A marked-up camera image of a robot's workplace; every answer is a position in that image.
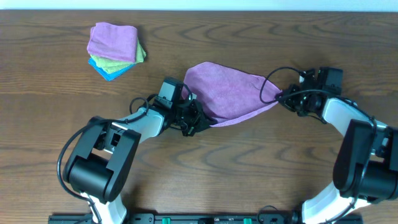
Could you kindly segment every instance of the stack of folded cloths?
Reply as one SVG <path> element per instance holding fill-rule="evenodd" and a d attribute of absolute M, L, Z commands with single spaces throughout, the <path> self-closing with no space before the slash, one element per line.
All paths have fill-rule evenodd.
<path fill-rule="evenodd" d="M 91 28 L 87 51 L 91 56 L 88 63 L 107 81 L 143 62 L 146 56 L 135 27 L 107 22 L 99 22 Z"/>

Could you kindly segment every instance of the purple cloth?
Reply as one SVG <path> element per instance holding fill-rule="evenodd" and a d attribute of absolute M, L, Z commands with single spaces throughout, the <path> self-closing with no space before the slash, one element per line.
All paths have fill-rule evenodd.
<path fill-rule="evenodd" d="M 184 83 L 197 100 L 203 111 L 217 120 L 212 127 L 237 124 L 271 109 L 277 102 L 265 105 L 260 101 L 260 89 L 265 78 L 224 67 L 211 62 L 203 62 L 189 68 Z M 281 91 L 267 81 L 262 98 L 270 101 Z"/>
<path fill-rule="evenodd" d="M 113 60 L 136 62 L 137 29 L 98 22 L 91 28 L 87 52 Z"/>

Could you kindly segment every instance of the wooden tabletop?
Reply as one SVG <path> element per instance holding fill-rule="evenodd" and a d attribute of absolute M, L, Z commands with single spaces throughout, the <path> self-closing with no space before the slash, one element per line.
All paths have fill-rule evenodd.
<path fill-rule="evenodd" d="M 112 82 L 87 63 L 100 21 L 137 27 L 148 54 Z M 131 99 L 205 61 L 257 75 L 342 68 L 343 95 L 398 126 L 397 39 L 398 14 L 386 13 L 0 11 L 0 223 L 89 212 L 58 183 L 65 141 L 92 116 L 126 116 Z M 272 77 L 280 88 L 297 80 Z M 123 201 L 159 213 L 290 210 L 331 182 L 341 140 L 332 125 L 281 105 L 193 138 L 166 130 L 139 145 Z M 366 223 L 396 223 L 397 209 L 383 202 L 360 212 Z"/>

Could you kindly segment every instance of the green cloth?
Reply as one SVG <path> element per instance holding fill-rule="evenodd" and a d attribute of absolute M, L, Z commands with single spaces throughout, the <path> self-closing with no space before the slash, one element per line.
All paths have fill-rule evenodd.
<path fill-rule="evenodd" d="M 102 68 L 105 72 L 110 74 L 122 70 L 132 64 L 144 62 L 144 58 L 146 57 L 146 55 L 147 54 L 139 44 L 139 41 L 137 40 L 137 52 L 136 52 L 135 63 L 112 60 L 104 57 L 99 57 L 96 55 L 90 55 L 90 56 L 95 61 L 97 67 Z"/>

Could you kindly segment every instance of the blue towel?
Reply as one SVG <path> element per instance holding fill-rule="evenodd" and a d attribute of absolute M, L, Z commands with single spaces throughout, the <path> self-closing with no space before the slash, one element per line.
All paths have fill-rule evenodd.
<path fill-rule="evenodd" d="M 114 80 L 116 77 L 119 77 L 120 75 L 122 75 L 124 72 L 126 72 L 127 70 L 129 70 L 130 68 L 132 68 L 133 66 L 135 66 L 135 64 L 132 64 L 124 69 L 120 69 L 119 71 L 116 71 L 114 73 L 106 73 L 102 68 L 97 67 L 97 64 L 95 64 L 95 61 L 90 58 L 88 60 L 88 63 L 99 73 L 101 74 L 106 81 L 112 81 Z"/>

